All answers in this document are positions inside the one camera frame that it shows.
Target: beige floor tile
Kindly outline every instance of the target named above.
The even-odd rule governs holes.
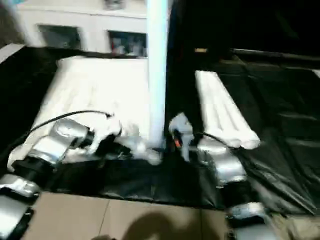
[[[109,200],[43,193],[23,240],[91,240],[99,235]]]
[[[215,210],[201,210],[202,240],[224,240],[228,231],[225,213]]]
[[[200,240],[200,210],[110,200],[100,235],[116,240]]]

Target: shelf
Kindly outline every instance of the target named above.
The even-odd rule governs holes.
[[[26,0],[19,11],[58,11],[88,15],[147,18],[146,0],[125,0],[125,9],[108,10],[104,0]]]

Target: black plastic sheet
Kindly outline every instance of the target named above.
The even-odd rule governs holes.
[[[56,61],[75,55],[112,57],[25,47],[0,64],[2,151],[31,127],[57,70]],[[197,69],[218,73],[261,138],[259,148],[235,153],[261,201],[274,212],[320,215],[319,78],[309,70],[276,66],[199,63]],[[194,70],[185,65],[168,66],[166,124],[185,112],[194,129],[203,128]],[[63,164],[48,190],[222,209],[213,179],[210,170],[184,162],[176,153],[166,153],[159,166],[133,159]]]

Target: white pole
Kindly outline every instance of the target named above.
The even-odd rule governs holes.
[[[168,0],[147,0],[151,147],[161,147],[165,127]]]

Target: white towel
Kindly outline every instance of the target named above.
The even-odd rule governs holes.
[[[59,70],[46,94],[33,126],[59,115],[99,110],[114,114],[128,135],[139,135],[148,143],[150,137],[150,98],[146,59],[99,59],[74,56],[58,63]],[[101,137],[108,131],[102,114],[84,113],[70,118],[95,130]],[[54,123],[31,133],[25,143],[9,158],[23,159],[32,145],[47,135]],[[65,162],[81,161],[78,150],[71,150]]]
[[[196,80],[205,131],[230,147],[258,147],[260,139],[250,129],[219,76],[215,72],[197,71]]]

